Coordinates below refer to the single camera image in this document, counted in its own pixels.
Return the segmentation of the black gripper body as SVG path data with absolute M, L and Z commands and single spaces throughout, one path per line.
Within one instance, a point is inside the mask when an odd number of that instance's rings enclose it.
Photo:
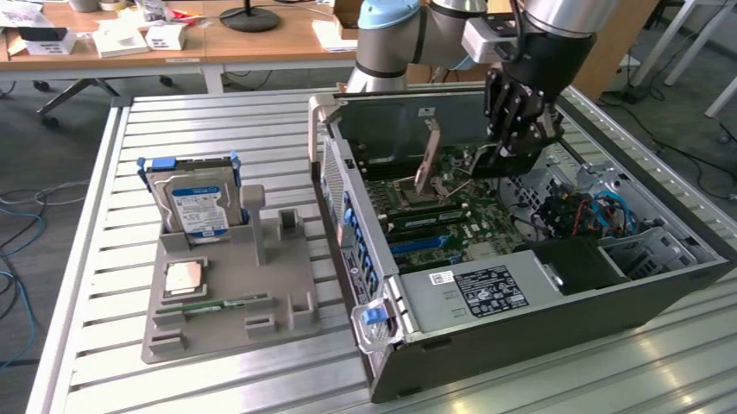
M 513 61 L 517 47 L 510 41 L 495 46 L 503 61 L 498 78 L 489 81 L 489 90 L 499 92 L 503 81 L 515 81 L 541 91 L 546 104 L 554 103 L 561 91 L 574 81 L 596 44 L 597 35 L 570 38 L 539 32 L 527 34 L 523 38 L 523 56 L 517 61 Z

